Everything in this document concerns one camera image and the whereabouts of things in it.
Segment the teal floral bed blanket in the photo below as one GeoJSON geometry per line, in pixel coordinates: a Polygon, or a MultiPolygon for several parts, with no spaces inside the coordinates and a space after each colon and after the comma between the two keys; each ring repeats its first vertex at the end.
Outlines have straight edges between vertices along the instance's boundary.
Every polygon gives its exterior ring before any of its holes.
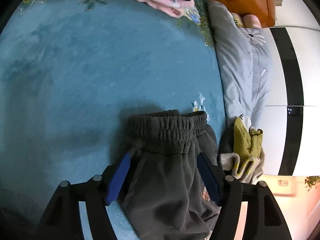
{"type": "Polygon", "coordinates": [[[225,127],[205,0],[200,24],[134,0],[25,0],[1,33],[1,207],[32,239],[58,183],[120,155],[135,113],[192,110],[225,127]]]}

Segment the white black wardrobe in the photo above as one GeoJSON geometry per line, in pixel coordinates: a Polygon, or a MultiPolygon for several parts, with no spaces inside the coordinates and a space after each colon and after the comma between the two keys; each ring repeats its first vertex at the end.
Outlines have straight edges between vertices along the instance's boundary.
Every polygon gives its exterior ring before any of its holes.
{"type": "Polygon", "coordinates": [[[261,119],[265,172],[319,175],[319,18],[311,0],[281,0],[265,30],[273,72],[261,119]]]}

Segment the beige fleece yellow-pattern garment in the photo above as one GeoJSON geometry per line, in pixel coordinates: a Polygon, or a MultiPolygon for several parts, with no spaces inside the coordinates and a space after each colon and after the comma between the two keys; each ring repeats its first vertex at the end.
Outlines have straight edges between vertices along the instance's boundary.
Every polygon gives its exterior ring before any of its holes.
{"type": "Polygon", "coordinates": [[[246,115],[236,118],[233,129],[233,152],[221,153],[224,171],[242,183],[256,184],[264,173],[263,130],[255,129],[246,115]]]}

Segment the light blue floral duvet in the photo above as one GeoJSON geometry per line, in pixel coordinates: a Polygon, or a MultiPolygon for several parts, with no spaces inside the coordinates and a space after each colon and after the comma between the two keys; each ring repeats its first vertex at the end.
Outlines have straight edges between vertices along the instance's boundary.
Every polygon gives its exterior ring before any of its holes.
{"type": "Polygon", "coordinates": [[[258,128],[271,86],[272,59],[265,33],[256,23],[239,27],[217,1],[208,3],[228,124],[244,114],[258,128]]]}

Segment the pink pillow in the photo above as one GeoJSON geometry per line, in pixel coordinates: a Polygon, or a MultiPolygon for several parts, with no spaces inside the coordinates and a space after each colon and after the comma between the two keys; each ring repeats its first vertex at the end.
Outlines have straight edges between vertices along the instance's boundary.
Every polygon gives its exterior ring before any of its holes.
{"type": "Polygon", "coordinates": [[[232,13],[232,16],[233,21],[238,28],[262,28],[259,18],[255,15],[250,14],[241,17],[238,14],[232,13]]]}

